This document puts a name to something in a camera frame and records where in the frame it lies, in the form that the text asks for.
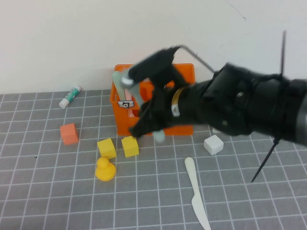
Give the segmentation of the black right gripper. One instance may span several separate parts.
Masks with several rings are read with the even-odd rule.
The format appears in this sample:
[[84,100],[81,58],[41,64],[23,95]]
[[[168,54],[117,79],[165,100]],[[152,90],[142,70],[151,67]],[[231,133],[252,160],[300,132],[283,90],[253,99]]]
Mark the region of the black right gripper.
[[145,102],[138,111],[139,120],[129,127],[130,134],[135,138],[159,130],[163,130],[165,134],[175,134],[175,126],[191,125],[183,112],[178,117],[172,113],[172,100],[179,90],[184,90],[184,87],[166,87],[163,91],[154,93],[152,99]]

